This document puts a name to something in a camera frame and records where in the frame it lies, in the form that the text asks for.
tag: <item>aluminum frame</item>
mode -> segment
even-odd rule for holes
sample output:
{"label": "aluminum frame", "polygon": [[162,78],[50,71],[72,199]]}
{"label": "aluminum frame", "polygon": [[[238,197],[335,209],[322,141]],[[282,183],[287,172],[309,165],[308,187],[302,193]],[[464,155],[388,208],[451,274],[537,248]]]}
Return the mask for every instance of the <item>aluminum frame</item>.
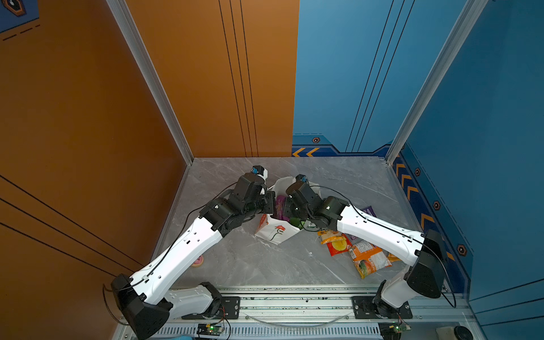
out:
{"label": "aluminum frame", "polygon": [[140,68],[141,74],[144,76],[145,82],[149,87],[155,102],[163,115],[164,121],[176,142],[176,145],[183,156],[183,159],[190,166],[193,163],[193,153],[187,143],[187,139],[181,130],[180,122],[178,121],[174,109],[170,104],[168,95],[160,81],[157,70],[153,65],[153,61],[147,52],[144,41],[141,38],[138,27],[132,18],[131,12],[125,0],[106,0],[110,10],[121,29],[121,33],[125,37],[128,47],[134,56],[134,60]]}
{"label": "aluminum frame", "polygon": [[385,156],[387,164],[393,164],[400,149],[402,149],[402,146],[408,140],[408,136],[412,133],[417,121],[423,114],[423,111],[425,111],[427,104],[429,104],[429,101],[435,94],[438,85],[440,85],[444,75],[446,75],[446,72],[457,56],[461,46],[465,43],[468,34],[471,32],[476,20],[480,17],[487,1],[488,0],[467,0],[461,14],[448,35],[448,39],[446,39],[434,65],[429,71],[423,86],[419,90],[412,107],[406,114],[406,118],[400,126],[393,143],[391,143],[391,147],[387,151],[387,155]]}

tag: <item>metal grille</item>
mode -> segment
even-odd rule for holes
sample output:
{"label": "metal grille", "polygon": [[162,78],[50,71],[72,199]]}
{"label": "metal grille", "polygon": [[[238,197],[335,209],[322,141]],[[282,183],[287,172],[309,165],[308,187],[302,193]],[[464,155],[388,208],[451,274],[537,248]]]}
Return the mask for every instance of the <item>metal grille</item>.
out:
{"label": "metal grille", "polygon": [[[166,324],[162,327],[152,339],[167,339],[179,336],[196,336],[197,324],[179,325]],[[228,326],[226,332],[220,337],[214,339],[226,339],[228,336]],[[377,323],[344,323],[341,325],[331,325],[323,328],[314,327],[273,327],[264,326],[255,323],[233,324],[231,340],[237,339],[382,339],[380,329]]]}

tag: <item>blue wall panel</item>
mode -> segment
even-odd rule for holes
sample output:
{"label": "blue wall panel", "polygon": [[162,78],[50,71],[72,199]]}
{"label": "blue wall panel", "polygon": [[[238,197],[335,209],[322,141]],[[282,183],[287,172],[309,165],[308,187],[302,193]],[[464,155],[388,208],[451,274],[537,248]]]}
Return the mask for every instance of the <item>blue wall panel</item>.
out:
{"label": "blue wall panel", "polygon": [[293,134],[348,153],[393,140],[464,4],[301,0]]}
{"label": "blue wall panel", "polygon": [[[477,311],[543,297],[538,282],[496,294],[544,279],[543,16],[543,1],[489,1],[408,139],[473,251]],[[493,324],[544,314],[543,307],[531,302],[477,316]],[[495,332],[498,325],[484,328],[488,337],[511,338],[505,330],[514,323]]]}

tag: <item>black mounting plate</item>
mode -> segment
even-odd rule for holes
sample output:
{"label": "black mounting plate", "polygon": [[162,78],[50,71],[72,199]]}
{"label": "black mounting plate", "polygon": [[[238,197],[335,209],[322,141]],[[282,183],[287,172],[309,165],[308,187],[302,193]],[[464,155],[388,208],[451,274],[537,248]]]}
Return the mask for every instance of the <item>black mounting plate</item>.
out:
{"label": "black mounting plate", "polygon": [[[225,318],[229,320],[238,319],[240,312],[240,297],[239,296],[222,296],[221,306],[225,308]],[[212,319],[221,319],[223,310],[220,309]],[[183,320],[205,320],[207,318],[200,314],[190,314],[182,317]]]}
{"label": "black mounting plate", "polygon": [[[382,317],[376,315],[374,311],[374,304],[372,303],[373,299],[374,297],[371,295],[351,297],[355,319],[383,319]],[[412,309],[410,309],[408,301],[401,306],[399,314],[403,319],[413,318]]]}

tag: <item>orange wall panel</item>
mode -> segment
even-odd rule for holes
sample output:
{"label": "orange wall panel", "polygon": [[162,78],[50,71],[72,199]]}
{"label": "orange wall panel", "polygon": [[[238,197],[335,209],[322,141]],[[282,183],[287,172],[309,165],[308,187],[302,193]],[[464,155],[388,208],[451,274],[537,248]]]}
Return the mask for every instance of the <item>orange wall panel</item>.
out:
{"label": "orange wall panel", "polygon": [[241,4],[259,156],[289,157],[299,1],[243,0]]}
{"label": "orange wall panel", "polygon": [[290,155],[299,1],[128,6],[195,157]]}
{"label": "orange wall panel", "polygon": [[218,2],[127,3],[193,155],[246,156]]}
{"label": "orange wall panel", "polygon": [[[39,19],[0,33],[0,222],[129,274],[150,260],[186,165],[107,3],[38,7]],[[109,274],[4,225],[0,257],[1,339],[112,335],[101,293]]]}

